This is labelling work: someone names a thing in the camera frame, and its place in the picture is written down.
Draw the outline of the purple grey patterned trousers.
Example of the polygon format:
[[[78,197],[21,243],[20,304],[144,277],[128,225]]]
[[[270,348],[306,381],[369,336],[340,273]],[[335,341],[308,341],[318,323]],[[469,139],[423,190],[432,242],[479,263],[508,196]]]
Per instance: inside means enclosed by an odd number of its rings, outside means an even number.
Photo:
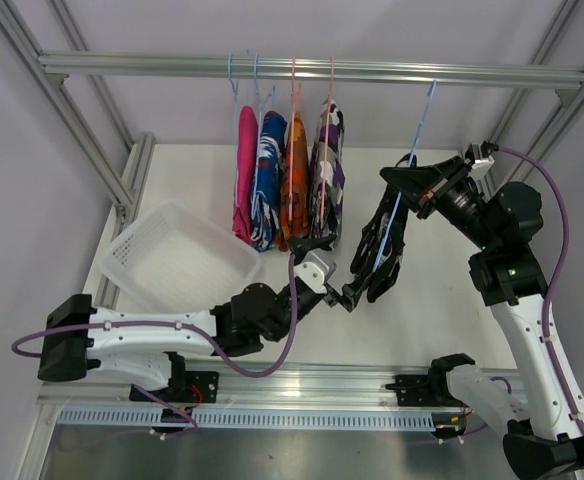
[[[321,238],[331,234],[335,235],[335,241],[332,244],[332,249],[334,249],[340,241],[342,232],[343,196],[346,183],[343,168],[345,124],[343,112],[339,109],[337,103],[332,100],[325,223],[323,228],[321,228],[321,165],[324,152],[326,101],[323,104],[323,111],[319,117],[309,161],[308,220],[310,228],[309,236],[311,238]]]

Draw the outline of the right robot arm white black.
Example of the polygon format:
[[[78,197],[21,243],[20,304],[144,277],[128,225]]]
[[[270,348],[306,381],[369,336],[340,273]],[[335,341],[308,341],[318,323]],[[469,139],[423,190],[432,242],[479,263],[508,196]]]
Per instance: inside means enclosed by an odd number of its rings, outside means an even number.
[[[522,381],[519,402],[470,359],[441,357],[427,380],[439,404],[458,400],[500,438],[520,479],[546,479],[584,469],[584,396],[553,319],[553,283],[529,246],[542,228],[542,198],[519,181],[486,200],[459,156],[425,167],[385,167],[381,177],[420,219],[438,212],[474,245],[470,276],[501,328]]]

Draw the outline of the black white patterned trousers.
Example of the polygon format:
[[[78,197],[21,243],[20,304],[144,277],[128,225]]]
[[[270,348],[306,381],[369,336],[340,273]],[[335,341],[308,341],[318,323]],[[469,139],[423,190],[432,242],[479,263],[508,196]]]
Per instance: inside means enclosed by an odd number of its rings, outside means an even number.
[[[401,200],[392,226],[381,265],[376,271],[373,271],[375,258],[397,194],[386,185],[373,217],[361,231],[361,239],[350,264],[353,281],[358,277],[370,277],[372,279],[369,292],[376,298],[376,301],[395,285],[401,269],[409,213],[409,209],[403,200]]]

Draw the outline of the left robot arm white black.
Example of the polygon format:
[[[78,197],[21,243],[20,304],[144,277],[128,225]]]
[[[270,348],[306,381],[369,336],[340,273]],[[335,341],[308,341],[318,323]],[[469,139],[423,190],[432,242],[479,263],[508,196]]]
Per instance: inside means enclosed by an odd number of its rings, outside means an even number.
[[[298,324],[320,302],[353,310],[369,291],[377,244],[359,242],[350,264],[353,280],[335,291],[328,283],[332,269],[321,256],[330,242],[293,238],[293,274],[280,291],[251,284],[198,313],[128,315],[93,306],[89,294],[72,295],[46,319],[37,377],[72,382],[95,371],[175,401],[189,388],[186,353],[231,362],[261,351],[267,342],[283,342],[281,354],[287,356]]]

